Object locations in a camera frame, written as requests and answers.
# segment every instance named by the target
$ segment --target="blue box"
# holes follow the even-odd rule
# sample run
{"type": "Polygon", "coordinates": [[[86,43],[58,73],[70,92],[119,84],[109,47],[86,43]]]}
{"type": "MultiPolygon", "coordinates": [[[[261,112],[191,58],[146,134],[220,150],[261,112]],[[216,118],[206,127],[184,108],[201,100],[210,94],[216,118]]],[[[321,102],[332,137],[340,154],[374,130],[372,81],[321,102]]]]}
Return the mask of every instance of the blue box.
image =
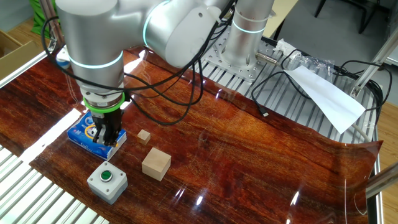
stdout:
{"type": "Polygon", "coordinates": [[[93,142],[95,131],[95,124],[91,117],[91,112],[89,111],[74,126],[72,126],[67,133],[69,140],[73,143],[106,161],[112,158],[127,139],[126,131],[122,129],[119,133],[116,147],[104,146],[93,142]]]}

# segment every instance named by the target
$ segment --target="wooden block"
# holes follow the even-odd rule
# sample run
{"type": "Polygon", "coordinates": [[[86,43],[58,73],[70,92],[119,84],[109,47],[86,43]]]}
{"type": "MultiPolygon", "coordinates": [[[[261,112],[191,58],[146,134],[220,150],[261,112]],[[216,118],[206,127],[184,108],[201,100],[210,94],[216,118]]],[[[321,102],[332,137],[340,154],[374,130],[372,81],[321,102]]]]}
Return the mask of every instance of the wooden block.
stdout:
{"type": "Polygon", "coordinates": [[[172,157],[156,148],[152,148],[142,162],[142,172],[161,181],[170,167],[172,157]]]}
{"type": "Polygon", "coordinates": [[[146,145],[150,140],[150,133],[145,130],[141,130],[138,133],[137,138],[139,143],[146,145]]]}

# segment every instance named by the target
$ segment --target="gray floor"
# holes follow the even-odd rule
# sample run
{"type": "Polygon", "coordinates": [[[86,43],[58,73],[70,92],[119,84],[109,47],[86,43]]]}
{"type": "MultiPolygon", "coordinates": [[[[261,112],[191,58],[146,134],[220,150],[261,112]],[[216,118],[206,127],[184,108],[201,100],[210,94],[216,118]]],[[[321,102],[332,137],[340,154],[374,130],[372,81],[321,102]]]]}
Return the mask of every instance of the gray floor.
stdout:
{"type": "MultiPolygon", "coordinates": [[[[366,30],[358,34],[362,11],[340,0],[327,0],[315,18],[319,1],[299,0],[287,16],[279,38],[314,57],[332,60],[336,65],[347,60],[370,62],[386,41],[387,14],[377,12],[366,30]]],[[[346,68],[357,72],[366,66],[351,64],[346,68]]],[[[398,68],[388,66],[388,69],[393,72],[388,101],[398,105],[398,68]]],[[[372,79],[382,86],[386,94],[388,74],[377,72],[372,79]]]]}

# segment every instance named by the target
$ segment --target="cardboard box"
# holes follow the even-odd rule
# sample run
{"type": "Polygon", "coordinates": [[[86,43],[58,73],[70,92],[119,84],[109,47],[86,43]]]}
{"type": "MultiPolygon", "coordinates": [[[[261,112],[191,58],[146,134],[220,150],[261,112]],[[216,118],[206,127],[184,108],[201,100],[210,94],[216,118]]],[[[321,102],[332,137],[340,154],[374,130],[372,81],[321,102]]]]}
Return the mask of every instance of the cardboard box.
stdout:
{"type": "Polygon", "coordinates": [[[22,45],[0,30],[0,80],[23,66],[41,51],[34,41],[22,45]]]}

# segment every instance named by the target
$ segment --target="glossy wood surface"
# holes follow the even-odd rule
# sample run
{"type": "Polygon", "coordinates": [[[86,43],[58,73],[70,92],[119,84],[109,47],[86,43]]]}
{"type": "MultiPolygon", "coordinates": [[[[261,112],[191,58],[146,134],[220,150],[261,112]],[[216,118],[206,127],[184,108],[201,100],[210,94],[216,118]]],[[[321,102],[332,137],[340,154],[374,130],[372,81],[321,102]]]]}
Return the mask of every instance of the glossy wood surface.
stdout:
{"type": "MultiPolygon", "coordinates": [[[[125,52],[124,60],[125,70],[134,68],[132,74],[150,83],[175,71],[143,49],[125,52]]],[[[187,102],[191,76],[167,95],[187,102]]],[[[141,85],[129,78],[125,84],[141,85]]],[[[0,144],[19,156],[71,110],[83,111],[74,81],[72,89],[77,101],[66,76],[47,59],[0,89],[0,144]]],[[[185,111],[162,98],[134,97],[164,121],[185,111]]],[[[111,223],[367,223],[364,190],[382,142],[341,144],[269,114],[262,117],[254,102],[211,80],[201,102],[173,126],[155,124],[130,104],[123,116],[127,141],[110,160],[129,186],[114,205],[86,182],[102,160],[65,132],[30,164],[111,223]],[[151,133],[146,146],[136,139],[141,129],[151,133]],[[141,172],[152,147],[172,156],[161,182],[141,172]]]]}

